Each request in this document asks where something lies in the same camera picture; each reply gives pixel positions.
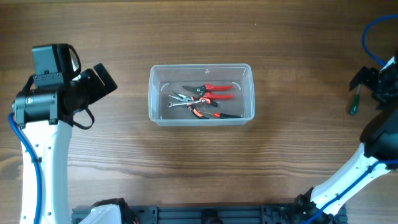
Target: blue cable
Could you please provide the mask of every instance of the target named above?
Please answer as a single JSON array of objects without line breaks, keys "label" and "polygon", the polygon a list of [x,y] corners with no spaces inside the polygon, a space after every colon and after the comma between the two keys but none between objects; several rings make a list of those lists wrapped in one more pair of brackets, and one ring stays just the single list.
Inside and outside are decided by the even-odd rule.
[{"label": "blue cable", "polygon": [[38,158],[36,156],[35,151],[31,148],[30,144],[28,141],[25,139],[25,137],[22,135],[22,133],[19,131],[17,124],[13,120],[12,116],[14,113],[10,113],[8,115],[8,122],[10,123],[12,130],[14,130],[15,134],[18,136],[19,140],[23,143],[25,146],[27,152],[29,153],[30,157],[32,158],[33,165],[35,166],[35,171],[36,171],[36,181],[37,181],[37,200],[36,200],[36,213],[35,213],[35,218],[34,218],[34,224],[39,224],[40,221],[40,213],[42,209],[42,175],[40,173],[40,164],[38,161]]},{"label": "blue cable", "polygon": [[379,165],[379,164],[385,164],[385,165],[391,165],[391,164],[398,164],[398,159],[395,160],[390,160],[390,161],[377,161],[373,165],[371,165],[367,171],[362,174],[357,180],[355,180],[347,189],[345,189],[341,194],[336,196],[334,199],[332,199],[330,202],[326,203],[319,211],[313,215],[311,218],[303,222],[302,224],[310,224],[312,221],[314,221],[319,215],[323,213],[323,211],[331,204],[335,203],[337,200],[339,200],[342,196],[347,194],[355,185],[357,185],[361,180],[363,180],[368,174],[370,174],[373,169]]},{"label": "blue cable", "polygon": [[366,53],[367,53],[373,60],[375,60],[375,61],[376,61],[379,65],[381,65],[382,67],[386,66],[387,63],[386,63],[385,61],[379,59],[378,57],[374,56],[374,55],[368,50],[368,48],[366,47],[366,44],[365,44],[365,37],[366,37],[366,33],[368,33],[368,30],[369,30],[374,24],[376,24],[376,23],[378,23],[378,22],[386,21],[386,20],[388,20],[388,19],[398,19],[398,14],[383,16],[383,17],[380,17],[380,18],[378,18],[378,19],[373,20],[371,23],[369,23],[369,24],[366,26],[366,28],[365,28],[365,30],[363,31],[363,34],[362,34],[362,47],[363,47],[363,49],[366,51]]}]

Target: black cable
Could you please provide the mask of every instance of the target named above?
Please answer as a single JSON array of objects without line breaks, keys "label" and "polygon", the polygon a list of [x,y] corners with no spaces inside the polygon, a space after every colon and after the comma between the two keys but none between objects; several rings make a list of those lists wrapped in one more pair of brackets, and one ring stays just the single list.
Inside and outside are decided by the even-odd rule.
[{"label": "black cable", "polygon": [[31,76],[27,79],[27,82],[26,82],[25,86],[22,88],[22,91],[27,92],[27,91],[30,90],[30,88],[31,88],[32,85],[33,85],[33,76],[34,76],[34,75],[31,75]]},{"label": "black cable", "polygon": [[90,118],[91,118],[91,125],[84,126],[84,125],[77,123],[76,121],[73,121],[73,125],[75,125],[76,127],[80,128],[80,129],[83,129],[83,130],[90,129],[93,126],[94,121],[95,121],[94,115],[91,113],[91,111],[88,108],[86,108],[85,111],[87,112],[88,116],[90,116]]}]

